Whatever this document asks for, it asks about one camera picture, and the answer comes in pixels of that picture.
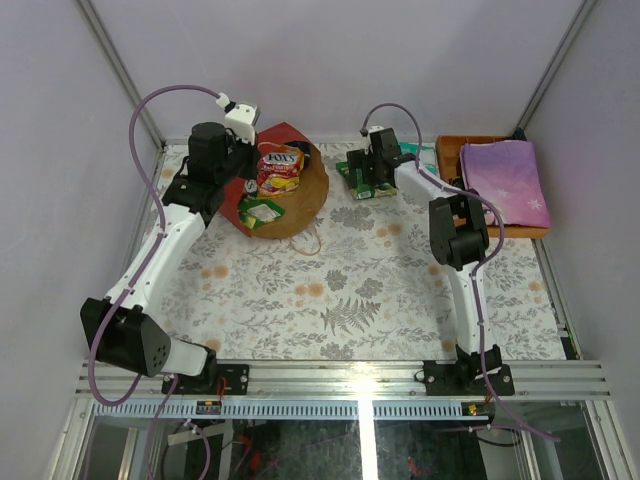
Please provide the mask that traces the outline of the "green snack packet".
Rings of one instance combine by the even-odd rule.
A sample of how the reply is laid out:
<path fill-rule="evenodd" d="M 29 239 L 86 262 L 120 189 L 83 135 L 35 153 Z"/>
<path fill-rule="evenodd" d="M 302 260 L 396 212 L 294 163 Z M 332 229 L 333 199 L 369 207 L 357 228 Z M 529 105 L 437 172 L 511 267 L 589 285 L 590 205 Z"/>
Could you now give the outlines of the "green snack packet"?
<path fill-rule="evenodd" d="M 285 210 L 271 200 L 245 199 L 238 205 L 239 219 L 249 230 L 274 222 L 284 213 Z"/>
<path fill-rule="evenodd" d="M 352 175 L 347 161 L 336 164 L 336 170 L 346 182 L 351 197 L 354 200 L 368 200 L 373 198 L 392 197 L 398 194 L 398 190 L 389 183 L 370 185 L 365 182 L 363 170 L 357 168 Z"/>

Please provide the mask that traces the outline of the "teal snack packet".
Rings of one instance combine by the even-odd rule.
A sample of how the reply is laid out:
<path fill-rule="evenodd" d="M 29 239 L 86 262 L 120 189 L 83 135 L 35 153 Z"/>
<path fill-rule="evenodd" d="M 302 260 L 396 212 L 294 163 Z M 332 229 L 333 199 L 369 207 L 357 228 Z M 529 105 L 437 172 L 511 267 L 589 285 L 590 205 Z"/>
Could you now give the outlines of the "teal snack packet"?
<path fill-rule="evenodd" d="M 432 174 L 438 176 L 437 155 L 434 143 L 423 143 L 421 147 L 417 144 L 400 142 L 401 151 L 403 153 L 411 153 L 420 158 L 423 167 Z"/>

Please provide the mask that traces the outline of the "red brown paper bag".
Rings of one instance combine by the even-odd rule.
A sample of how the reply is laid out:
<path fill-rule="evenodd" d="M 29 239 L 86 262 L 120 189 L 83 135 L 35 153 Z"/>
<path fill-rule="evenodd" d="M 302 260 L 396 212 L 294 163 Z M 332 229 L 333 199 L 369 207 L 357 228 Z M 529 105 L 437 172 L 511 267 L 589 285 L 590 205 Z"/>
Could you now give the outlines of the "red brown paper bag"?
<path fill-rule="evenodd" d="M 281 122 L 257 135 L 257 142 L 284 144 L 288 141 L 306 143 L 310 151 L 309 167 L 301 172 L 299 188 L 289 196 L 278 197 L 273 202 L 282 207 L 284 215 L 256 229 L 242 224 L 238 205 L 244 193 L 245 180 L 237 178 L 224 190 L 225 200 L 218 214 L 226 218 L 239 232 L 249 238 L 286 240 L 300 234 L 316 218 L 324 206 L 329 193 L 329 176 L 319 149 L 299 130 Z"/>

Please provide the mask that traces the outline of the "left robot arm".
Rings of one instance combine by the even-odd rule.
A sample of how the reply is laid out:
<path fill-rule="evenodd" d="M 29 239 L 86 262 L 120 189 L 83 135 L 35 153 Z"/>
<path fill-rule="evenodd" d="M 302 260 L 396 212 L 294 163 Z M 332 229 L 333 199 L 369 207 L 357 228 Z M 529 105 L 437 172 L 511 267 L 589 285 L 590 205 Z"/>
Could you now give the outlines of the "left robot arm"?
<path fill-rule="evenodd" d="M 184 375 L 197 394 L 212 392 L 218 369 L 208 350 L 176 340 L 156 322 L 166 286 L 225 199 L 226 187 L 254 174 L 253 125 L 226 120 L 195 125 L 188 154 L 160 200 L 156 223 L 121 279 L 102 299 L 89 298 L 80 316 L 91 357 L 139 375 Z"/>

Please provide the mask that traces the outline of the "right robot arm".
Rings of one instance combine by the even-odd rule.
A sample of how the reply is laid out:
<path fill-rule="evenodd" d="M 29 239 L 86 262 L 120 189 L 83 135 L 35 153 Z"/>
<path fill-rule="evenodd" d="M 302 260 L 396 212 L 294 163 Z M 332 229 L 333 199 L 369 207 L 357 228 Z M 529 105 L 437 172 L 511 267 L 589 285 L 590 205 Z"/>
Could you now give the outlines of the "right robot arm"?
<path fill-rule="evenodd" d="M 449 278 L 458 321 L 456 382 L 463 392 L 478 394 L 492 380 L 487 357 L 496 361 L 494 368 L 501 366 L 487 325 L 483 273 L 489 234 L 481 198 L 447 184 L 416 155 L 402 152 L 393 129 L 365 127 L 361 135 L 364 147 L 347 153 L 349 182 L 388 185 L 428 204 L 431 253 Z"/>

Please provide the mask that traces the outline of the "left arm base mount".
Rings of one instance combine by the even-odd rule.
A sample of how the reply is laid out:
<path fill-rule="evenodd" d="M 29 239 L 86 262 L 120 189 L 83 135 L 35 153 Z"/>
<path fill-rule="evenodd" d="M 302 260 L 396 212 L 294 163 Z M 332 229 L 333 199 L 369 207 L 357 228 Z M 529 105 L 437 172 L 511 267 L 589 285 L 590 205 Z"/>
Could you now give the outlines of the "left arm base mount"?
<path fill-rule="evenodd" d="M 178 374 L 176 395 L 246 395 L 250 366 L 240 363 L 219 364 L 214 350 L 206 349 L 203 371 L 196 376 Z"/>

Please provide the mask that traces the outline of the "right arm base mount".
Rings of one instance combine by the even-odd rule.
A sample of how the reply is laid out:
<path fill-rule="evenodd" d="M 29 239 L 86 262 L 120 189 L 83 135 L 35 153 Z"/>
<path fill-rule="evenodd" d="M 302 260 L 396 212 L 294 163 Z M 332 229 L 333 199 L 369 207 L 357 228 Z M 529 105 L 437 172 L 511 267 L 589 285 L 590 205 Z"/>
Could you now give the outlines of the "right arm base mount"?
<path fill-rule="evenodd" d="M 425 386 L 428 396 L 484 396 L 490 393 L 481 366 L 481 355 L 468 354 L 456 346 L 456 361 L 438 363 L 425 360 L 422 369 L 413 376 Z M 493 345 L 485 354 L 485 370 L 493 391 L 499 396 L 514 396 L 511 369 L 502 361 L 501 351 Z"/>

